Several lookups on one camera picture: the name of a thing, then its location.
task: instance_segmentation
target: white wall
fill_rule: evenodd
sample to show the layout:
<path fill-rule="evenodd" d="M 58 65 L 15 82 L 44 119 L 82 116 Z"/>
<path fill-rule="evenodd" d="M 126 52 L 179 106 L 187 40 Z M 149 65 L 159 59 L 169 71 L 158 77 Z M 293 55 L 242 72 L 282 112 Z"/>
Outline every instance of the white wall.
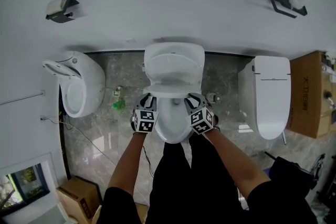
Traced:
<path fill-rule="evenodd" d="M 66 49 L 143 49 L 152 39 L 197 42 L 209 51 L 294 58 L 335 47 L 335 0 L 312 0 L 308 15 L 275 13 L 267 0 L 78 0 L 86 17 L 45 20 L 51 0 L 0 0 L 0 102 L 46 90 L 46 96 L 0 106 L 0 168 L 51 155 L 55 185 L 65 177 L 54 77 L 44 57 Z M 134 38 L 136 42 L 124 40 Z"/>

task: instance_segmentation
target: toilet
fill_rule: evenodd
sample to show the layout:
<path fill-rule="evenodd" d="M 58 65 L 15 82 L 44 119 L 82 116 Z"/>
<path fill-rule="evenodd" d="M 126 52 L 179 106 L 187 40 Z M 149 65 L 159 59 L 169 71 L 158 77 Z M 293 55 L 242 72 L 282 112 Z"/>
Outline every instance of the toilet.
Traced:
<path fill-rule="evenodd" d="M 201 93 L 204 49 L 182 42 L 151 44 L 145 49 L 144 66 L 151 85 L 143 93 L 156 97 L 159 113 L 156 132 L 167 143 L 179 143 L 192 130 L 184 98 L 191 92 Z"/>
<path fill-rule="evenodd" d="M 43 60 L 42 66 L 58 78 L 63 106 L 70 117 L 89 115 L 100 106 L 105 74 L 90 57 L 78 51 L 66 51 L 57 61 Z"/>
<path fill-rule="evenodd" d="M 284 131 L 290 94 L 287 58 L 257 56 L 238 73 L 239 109 L 248 126 L 265 139 L 274 139 Z"/>

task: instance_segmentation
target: smart toilet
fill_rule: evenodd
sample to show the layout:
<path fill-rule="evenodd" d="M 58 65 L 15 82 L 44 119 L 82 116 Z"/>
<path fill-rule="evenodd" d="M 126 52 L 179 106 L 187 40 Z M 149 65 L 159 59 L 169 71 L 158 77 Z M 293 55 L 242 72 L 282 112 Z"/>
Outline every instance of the smart toilet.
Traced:
<path fill-rule="evenodd" d="M 179 143 L 192 130 L 184 98 L 201 93 L 204 49 L 190 43 L 152 44 L 145 49 L 144 65 L 151 85 L 143 92 L 156 97 L 159 113 L 155 129 L 163 141 Z"/>
<path fill-rule="evenodd" d="M 238 74 L 239 109 L 248 126 L 265 139 L 274 139 L 284 131 L 290 94 L 287 58 L 257 56 Z"/>
<path fill-rule="evenodd" d="M 42 66 L 58 78 L 65 111 L 78 118 L 94 112 L 105 92 L 105 74 L 87 55 L 66 51 L 57 61 L 43 60 Z"/>

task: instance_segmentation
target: brown cardboard box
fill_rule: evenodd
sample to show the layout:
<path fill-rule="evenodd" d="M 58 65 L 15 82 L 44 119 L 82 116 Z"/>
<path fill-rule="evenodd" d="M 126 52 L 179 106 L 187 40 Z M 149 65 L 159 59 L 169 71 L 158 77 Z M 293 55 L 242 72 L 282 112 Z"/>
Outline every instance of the brown cardboard box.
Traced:
<path fill-rule="evenodd" d="M 290 61 L 291 103 L 286 129 L 312 138 L 336 130 L 331 125 L 330 103 L 325 91 L 336 97 L 336 84 L 322 73 L 322 52 L 313 52 Z"/>
<path fill-rule="evenodd" d="M 100 205 L 95 184 L 74 177 L 57 188 L 60 202 L 68 216 L 80 224 L 90 224 Z"/>

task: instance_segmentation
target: gray marble tile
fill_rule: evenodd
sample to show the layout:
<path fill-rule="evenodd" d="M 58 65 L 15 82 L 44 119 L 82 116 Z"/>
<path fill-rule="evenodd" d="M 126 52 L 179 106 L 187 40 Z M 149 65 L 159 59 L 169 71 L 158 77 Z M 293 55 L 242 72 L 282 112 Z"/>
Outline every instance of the gray marble tile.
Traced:
<path fill-rule="evenodd" d="M 149 79 L 142 71 L 143 55 L 142 52 L 90 55 L 106 74 L 104 100 L 95 113 L 83 118 L 70 118 L 70 121 L 104 155 L 75 129 L 65 130 L 66 151 L 71 173 L 98 183 L 102 194 L 107 188 L 116 163 L 132 138 L 130 116 L 134 98 L 142 94 L 144 87 L 150 85 Z M 206 95 L 208 92 L 213 92 L 220 98 L 213 104 L 213 110 L 219 116 L 219 127 L 222 129 L 222 133 L 263 169 L 270 167 L 273 163 L 273 160 L 264 151 L 297 162 L 302 168 L 308 170 L 321 153 L 326 153 L 323 176 L 307 198 L 309 202 L 312 202 L 316 190 L 323 186 L 331 166 L 330 156 L 336 153 L 336 136 L 329 135 L 314 140 L 286 131 L 287 145 L 284 145 L 281 136 L 268 141 L 253 132 L 239 132 L 239 126 L 246 123 L 239 112 L 237 73 L 249 61 L 248 58 L 206 54 L 202 93 Z M 121 111 L 113 109 L 113 104 L 117 99 L 113 97 L 112 93 L 117 86 L 123 87 L 126 102 L 126 108 Z M 182 142 L 182 146 L 186 159 L 191 164 L 192 153 L 188 141 Z M 154 131 L 147 135 L 144 147 L 155 170 L 163 155 L 164 142 Z M 142 151 L 134 190 L 136 202 L 149 204 L 152 183 L 153 178 L 149 173 L 149 164 L 144 151 Z"/>

